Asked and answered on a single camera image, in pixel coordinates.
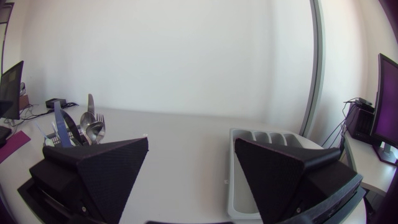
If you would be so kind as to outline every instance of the metal utensil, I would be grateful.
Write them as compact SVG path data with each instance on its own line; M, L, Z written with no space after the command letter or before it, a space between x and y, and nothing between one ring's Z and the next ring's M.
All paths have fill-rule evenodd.
M96 119L97 121L101 121L102 123L104 123L103 128L99 131L98 136L97 136L97 144L99 144L102 139L104 139L105 137L105 118L103 114L96 114Z
M54 103L54 113L62 147L72 147L72 145L70 144L67 127L65 126L65 121L63 120L63 116L61 114L61 104L59 101L56 101Z
M87 127L86 134L90 139L91 144L98 144L97 138L103 128L104 128L104 123L102 123L101 121L95 121L94 123L91 123Z
M94 99L91 93L88 94L87 112L90 112L94 115Z
M80 118L81 133L84 135L89 145L91 145L92 142L90 141L90 138L87 136L86 129L91 123L94 123L95 121L96 120L94 115L90 112L84 112Z
M51 124L52 124L52 129L53 129L53 131L54 131L56 137L61 141L60 135L58 134L57 128L55 127L55 122L54 122L54 121L51 121ZM72 139L69 139L69 141L70 141L70 144L71 144L72 146L76 146L76 144L72 141Z
M47 135L44 133L44 131L40 128L39 124L37 124L37 121L35 121L35 125L36 125L37 129L39 129L40 133L42 133L42 135L45 138L44 144L46 146L53 146L54 147L54 142L49 137L47 137Z
M76 141L78 141L78 143L80 145L83 145L83 141L81 140L79 130L77 129L76 124L73 121L73 119L64 110L61 110L61 114L62 114L64 120L66 121L67 126L68 126L70 132L72 133L73 137L76 139Z

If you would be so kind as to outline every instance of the computer monitor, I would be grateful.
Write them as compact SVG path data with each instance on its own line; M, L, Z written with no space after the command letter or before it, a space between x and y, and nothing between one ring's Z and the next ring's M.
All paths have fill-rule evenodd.
M8 119L19 119L19 91L24 61L20 61L1 75L0 100L11 101L12 106L1 116Z
M373 146L380 161L397 165L390 152L398 147L398 64L379 54L379 89L371 136L385 143L384 148Z

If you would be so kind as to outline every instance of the white table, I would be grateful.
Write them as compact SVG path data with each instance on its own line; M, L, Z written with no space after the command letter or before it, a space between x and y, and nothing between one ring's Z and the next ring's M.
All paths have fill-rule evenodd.
M370 144L353 139L349 132L346 132L345 139L348 162L363 176L361 186L385 196L396 167L381 162Z
M44 111L36 106L34 113ZM86 110L79 106L66 111L79 121ZM225 222L229 174L229 129L281 131L262 123L233 118L142 113L96 108L104 114L103 142L141 138L148 134L149 152L127 201L120 223L148 220L177 223ZM49 114L36 121L46 134L52 132ZM43 159L43 137L33 122L20 126L32 140L0 164L0 184L18 223L38 223L17 188L29 178L29 168ZM235 223L262 223L234 220ZM346 223L366 223L363 200Z

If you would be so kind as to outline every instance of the fork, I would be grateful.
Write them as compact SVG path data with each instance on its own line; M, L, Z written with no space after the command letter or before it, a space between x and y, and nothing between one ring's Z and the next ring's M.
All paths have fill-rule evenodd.
M103 128L99 131L98 133L98 137L97 137L97 144L99 144L102 139L105 137L105 118L103 114L96 114L96 120L97 121L101 121L102 123L104 123Z

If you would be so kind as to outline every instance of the monitor stand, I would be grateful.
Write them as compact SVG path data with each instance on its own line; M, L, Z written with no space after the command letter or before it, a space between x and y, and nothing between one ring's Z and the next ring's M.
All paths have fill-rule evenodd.
M379 146L373 146L374 152L378 156L379 160L394 166L398 166L396 155L391 152L391 146L384 144L384 148Z

